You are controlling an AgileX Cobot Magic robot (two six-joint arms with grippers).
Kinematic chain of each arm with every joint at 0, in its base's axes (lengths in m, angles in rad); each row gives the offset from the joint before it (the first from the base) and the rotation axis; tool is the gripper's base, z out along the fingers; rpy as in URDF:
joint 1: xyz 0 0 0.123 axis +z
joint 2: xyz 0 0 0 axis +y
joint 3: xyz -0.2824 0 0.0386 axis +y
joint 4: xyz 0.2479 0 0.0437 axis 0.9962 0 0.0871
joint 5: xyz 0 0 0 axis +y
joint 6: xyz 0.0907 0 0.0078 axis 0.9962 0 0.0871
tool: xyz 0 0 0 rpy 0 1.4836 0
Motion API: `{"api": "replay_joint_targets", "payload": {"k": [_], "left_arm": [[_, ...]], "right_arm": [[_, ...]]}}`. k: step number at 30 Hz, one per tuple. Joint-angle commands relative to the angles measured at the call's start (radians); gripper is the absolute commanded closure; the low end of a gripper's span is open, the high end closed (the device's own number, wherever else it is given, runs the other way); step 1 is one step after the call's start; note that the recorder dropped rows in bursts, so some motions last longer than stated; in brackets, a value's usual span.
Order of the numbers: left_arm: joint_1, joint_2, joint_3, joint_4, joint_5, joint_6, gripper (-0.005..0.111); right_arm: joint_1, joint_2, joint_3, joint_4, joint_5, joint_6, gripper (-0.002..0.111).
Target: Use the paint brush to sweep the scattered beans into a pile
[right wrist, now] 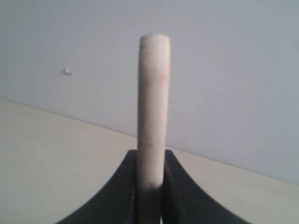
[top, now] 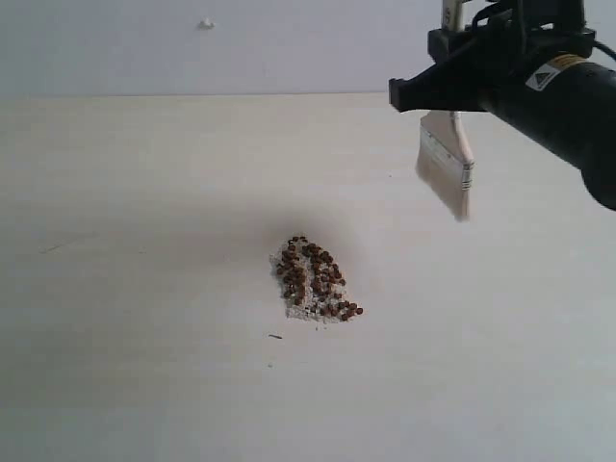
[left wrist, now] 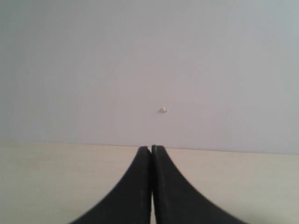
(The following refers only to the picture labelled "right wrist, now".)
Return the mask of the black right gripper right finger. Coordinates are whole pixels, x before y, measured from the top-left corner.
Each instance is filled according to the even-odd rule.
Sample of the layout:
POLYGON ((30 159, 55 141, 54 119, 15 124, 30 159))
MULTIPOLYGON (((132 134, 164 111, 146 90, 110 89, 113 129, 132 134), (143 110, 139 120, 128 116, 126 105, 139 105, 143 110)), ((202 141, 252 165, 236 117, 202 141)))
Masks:
POLYGON ((164 224, 247 224, 188 175, 171 150, 165 151, 161 206, 164 224))

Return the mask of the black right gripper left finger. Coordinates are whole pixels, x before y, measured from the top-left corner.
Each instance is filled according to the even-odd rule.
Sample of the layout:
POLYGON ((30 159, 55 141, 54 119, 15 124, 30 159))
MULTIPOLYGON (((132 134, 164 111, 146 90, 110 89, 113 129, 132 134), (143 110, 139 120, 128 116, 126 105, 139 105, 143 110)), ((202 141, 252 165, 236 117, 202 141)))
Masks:
POLYGON ((128 150, 107 183, 60 224, 135 224, 137 151, 128 150))

